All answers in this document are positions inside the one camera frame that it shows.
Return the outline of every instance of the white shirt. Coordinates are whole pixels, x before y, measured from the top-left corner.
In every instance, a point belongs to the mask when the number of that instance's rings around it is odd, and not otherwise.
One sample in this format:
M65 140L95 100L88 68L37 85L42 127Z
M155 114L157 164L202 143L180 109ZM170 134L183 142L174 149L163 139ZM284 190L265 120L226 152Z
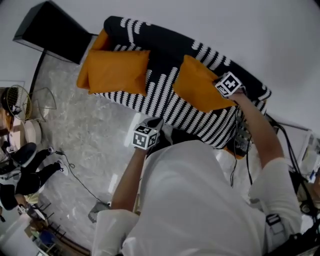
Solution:
M141 215L98 214L92 255L258 256L275 249L266 215L279 214L285 235L301 214L283 159L269 162L251 187L252 208L233 190L210 145L187 141L153 153L144 164Z

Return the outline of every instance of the sleeve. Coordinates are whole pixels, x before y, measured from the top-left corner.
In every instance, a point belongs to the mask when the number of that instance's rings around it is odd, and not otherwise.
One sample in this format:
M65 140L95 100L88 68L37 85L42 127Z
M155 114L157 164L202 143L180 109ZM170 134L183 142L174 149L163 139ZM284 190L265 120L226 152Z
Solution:
M0 201L3 208L7 211L12 210L18 206L18 202L15 198L15 186L0 184Z
M115 256L139 216L124 209L103 210L97 215L92 256Z
M259 203L266 216L279 215L285 239L301 230L302 215L298 199L284 158L276 158L263 168L249 191L250 200ZM265 228L268 251L279 246L269 225Z

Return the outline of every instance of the leg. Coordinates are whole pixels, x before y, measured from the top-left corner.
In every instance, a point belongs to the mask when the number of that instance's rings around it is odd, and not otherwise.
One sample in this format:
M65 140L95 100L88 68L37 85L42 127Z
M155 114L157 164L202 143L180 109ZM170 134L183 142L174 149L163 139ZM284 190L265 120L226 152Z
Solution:
M44 167L41 171L37 172L40 179L40 187L42 187L46 181L58 170L61 169L61 166L59 163L55 162L53 164L49 164L46 167Z
M40 189L40 178L36 173L21 172L21 178L16 185L16 194L34 194Z
M23 168L24 172L27 171L28 173L35 173L39 165L42 163L43 160L46 159L47 156L49 156L51 153L48 149L41 150L38 152L34 159L28 164L27 167Z

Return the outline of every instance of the orange cushion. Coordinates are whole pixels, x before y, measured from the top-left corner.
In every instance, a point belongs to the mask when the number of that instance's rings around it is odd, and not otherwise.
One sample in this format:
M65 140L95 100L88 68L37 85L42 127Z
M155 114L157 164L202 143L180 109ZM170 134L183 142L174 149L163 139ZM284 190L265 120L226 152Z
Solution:
M217 78L199 60L185 55L173 89L182 99L202 112L235 106L232 100L223 98L212 84Z
M149 53L149 50L90 50L87 57L89 93L125 91L147 96L146 72Z
M107 51L110 45L110 38L104 29L101 30L100 34L94 41L91 50L103 50ZM88 78L88 60L85 58L81 70L76 81L76 86L82 89L90 90L89 78Z

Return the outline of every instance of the cord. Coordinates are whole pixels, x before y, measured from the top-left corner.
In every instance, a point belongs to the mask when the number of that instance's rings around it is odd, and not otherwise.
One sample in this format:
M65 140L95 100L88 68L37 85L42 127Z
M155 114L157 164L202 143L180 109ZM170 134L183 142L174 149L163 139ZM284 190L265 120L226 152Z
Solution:
M83 184L81 182L81 180L74 174L74 172L72 171L72 169L76 168L76 166L73 164L73 163L70 163L69 160L68 160L68 157L66 156L65 153L63 152L60 152L60 151L56 151L55 152L57 155L60 155L60 156L64 156L67 163L68 163L68 167L70 169L70 172L72 173L72 175L77 179L77 181L95 198L97 199L98 201L100 201L101 203L105 204L104 202L102 202L98 197L96 197L86 186L85 184Z
M289 140L289 137L288 137L288 134L287 134L285 128L283 126L281 126L279 123L277 123L277 121L275 121L270 115L267 114L267 116L272 121L271 125L274 126L274 127L279 128L283 132L285 140L286 140L286 143L287 143L287 146L288 146L288 151L289 151L290 160L292 162L292 167L293 167L294 171L297 172L298 174L300 174L300 176L302 177L302 174L301 174L301 171L300 171L300 168L299 168L299 165L298 165L297 158L295 156L295 153L293 151L291 142ZM301 182L301 185L302 185L302 188L303 188L303 190L305 191L305 194L306 194L306 198L307 198L307 202L308 202L308 206L309 206L309 211L310 211L310 215L312 217L313 223L316 223L317 220L318 220L318 216L317 216L318 215L318 209L315 207L314 202L313 202L313 200L311 198L311 195L310 195L310 193L309 193L304 181Z
M250 170L249 170L249 147L250 147L250 141L251 141L252 136L250 136L249 141L248 141L248 146L246 147L246 168L248 170L248 175L249 175L249 180L250 180L250 185L252 185L252 177L250 174Z
M234 164L233 170L232 170L232 172L230 174L230 186L232 188L234 187L234 175L235 175L235 170L236 170L237 163L238 163L238 160L237 160L237 157L236 157L236 136L238 134L238 123L237 123L238 113L239 113L239 107L237 107L237 109L234 111L235 134L234 134L234 138L233 138L233 156L234 156L234 159L235 159L235 164Z

